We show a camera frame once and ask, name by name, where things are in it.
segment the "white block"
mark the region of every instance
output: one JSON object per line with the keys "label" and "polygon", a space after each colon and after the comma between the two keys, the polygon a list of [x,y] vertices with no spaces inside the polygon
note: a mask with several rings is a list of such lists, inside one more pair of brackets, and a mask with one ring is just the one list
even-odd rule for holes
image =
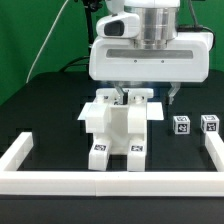
{"label": "white block", "polygon": [[0,171],[16,171],[32,147],[32,133],[22,132],[0,159]]}
{"label": "white block", "polygon": [[86,132],[104,133],[108,121],[108,105],[93,103],[86,114]]}
{"label": "white block", "polygon": [[202,115],[201,116],[201,130],[219,132],[219,118],[216,115]]}
{"label": "white block", "polygon": [[89,153],[89,169],[106,171],[110,156],[111,141],[97,139],[94,141]]}
{"label": "white block", "polygon": [[162,103],[147,103],[147,120],[164,120]]}
{"label": "white block", "polygon": [[205,146],[219,172],[224,172],[224,143],[216,131],[206,132]]}
{"label": "white block", "polygon": [[173,130],[176,135],[190,134],[190,119],[188,116],[174,116]]}
{"label": "white block", "polygon": [[127,156],[127,170],[144,172],[146,154],[146,143],[144,141],[131,140]]}
{"label": "white block", "polygon": [[147,126],[146,104],[132,104],[128,110],[128,133],[143,134]]}

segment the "metal cylinder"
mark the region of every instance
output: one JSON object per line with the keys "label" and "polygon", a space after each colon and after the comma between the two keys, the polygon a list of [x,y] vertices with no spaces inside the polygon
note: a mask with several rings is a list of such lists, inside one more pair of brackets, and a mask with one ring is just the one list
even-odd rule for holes
{"label": "metal cylinder", "polygon": [[135,48],[162,50],[168,40],[177,37],[177,13],[179,8],[124,7],[125,12],[140,17],[141,30],[135,38]]}

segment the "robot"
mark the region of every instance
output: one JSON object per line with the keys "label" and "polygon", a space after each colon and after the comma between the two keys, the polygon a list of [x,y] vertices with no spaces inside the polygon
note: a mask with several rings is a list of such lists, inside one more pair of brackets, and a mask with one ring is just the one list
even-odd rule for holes
{"label": "robot", "polygon": [[170,82],[169,103],[181,82],[203,82],[209,71],[211,32],[178,32],[180,0],[107,0],[109,16],[97,23],[90,76],[112,83],[98,89],[81,113],[93,133],[89,169],[106,171],[110,155],[127,155],[128,171],[145,171],[147,120],[153,90],[145,82]]}

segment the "white plastic part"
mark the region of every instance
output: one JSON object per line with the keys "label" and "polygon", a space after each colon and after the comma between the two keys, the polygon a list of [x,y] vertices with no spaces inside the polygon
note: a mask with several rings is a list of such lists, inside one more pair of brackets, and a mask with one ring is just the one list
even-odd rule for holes
{"label": "white plastic part", "polygon": [[32,133],[22,132],[0,159],[0,171],[16,171],[33,147]]}
{"label": "white plastic part", "polygon": [[113,22],[123,22],[124,33],[122,36],[110,36],[110,38],[133,38],[140,32],[140,19],[137,14],[120,12],[116,16],[106,16],[97,23],[97,34],[101,37],[108,37],[105,34],[105,26]]}
{"label": "white plastic part", "polygon": [[108,105],[93,103],[86,114],[86,132],[104,133],[109,121]]}
{"label": "white plastic part", "polygon": [[176,135],[190,134],[191,121],[188,116],[174,116],[173,117],[173,130]]}
{"label": "white plastic part", "polygon": [[208,131],[219,132],[219,118],[216,115],[202,115],[201,130],[204,133]]}
{"label": "white plastic part", "polygon": [[[98,89],[94,102],[87,103],[79,116],[86,121],[86,132],[93,133],[94,138],[89,169],[105,171],[109,155],[128,155],[128,171],[145,170],[147,99],[153,97],[153,90],[123,90],[128,93],[127,105],[118,104],[120,96],[116,89]],[[140,152],[132,150],[138,146]]]}
{"label": "white plastic part", "polygon": [[136,8],[176,8],[180,0],[125,0],[125,6]]}
{"label": "white plastic part", "polygon": [[144,134],[147,130],[146,103],[140,103],[140,104],[136,103],[130,105],[127,119],[128,119],[128,133]]}
{"label": "white plastic part", "polygon": [[111,14],[124,10],[124,0],[105,0],[107,8]]}
{"label": "white plastic part", "polygon": [[147,103],[147,120],[164,120],[163,107],[160,102]]}
{"label": "white plastic part", "polygon": [[146,155],[146,141],[142,141],[138,138],[133,138],[130,141],[128,149],[127,170],[135,172],[144,172]]}
{"label": "white plastic part", "polygon": [[[92,47],[90,76],[102,81],[203,82],[208,77],[212,40],[211,33],[179,33],[161,51],[164,58],[151,57],[152,51],[138,58],[133,40],[98,37]],[[190,57],[166,58],[167,51],[186,52]]]}
{"label": "white plastic part", "polygon": [[96,139],[89,153],[89,169],[106,171],[110,156],[111,141]]}
{"label": "white plastic part", "polygon": [[205,146],[219,172],[224,172],[224,143],[217,132],[207,132]]}

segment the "black cable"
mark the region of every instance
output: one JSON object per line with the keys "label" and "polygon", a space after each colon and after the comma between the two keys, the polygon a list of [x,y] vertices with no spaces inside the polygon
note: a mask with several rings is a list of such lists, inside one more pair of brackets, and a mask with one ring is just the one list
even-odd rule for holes
{"label": "black cable", "polygon": [[194,7],[192,4],[192,0],[188,0],[188,6],[189,6],[190,13],[191,13],[191,17],[194,21],[194,25],[193,26],[192,25],[180,25],[177,28],[177,31],[178,32],[202,32],[203,30],[206,30],[213,34],[213,44],[212,44],[212,49],[213,49],[216,44],[216,35],[215,35],[214,31],[208,27],[199,25],[198,19],[197,19],[197,16],[195,14]]}
{"label": "black cable", "polygon": [[188,0],[188,7],[189,7],[189,10],[190,10],[190,13],[191,13],[191,17],[194,21],[194,26],[195,27],[199,26],[198,19],[197,19],[197,16],[195,14],[194,7],[193,7],[193,4],[192,4],[192,0]]}
{"label": "black cable", "polygon": [[65,70],[69,67],[71,67],[71,65],[75,66],[75,63],[79,62],[79,61],[83,61],[83,60],[87,60],[89,59],[89,56],[83,56],[83,57],[79,57],[79,58],[76,58],[72,61],[70,61],[69,63],[67,63],[64,67],[62,67],[59,72],[65,72]]}

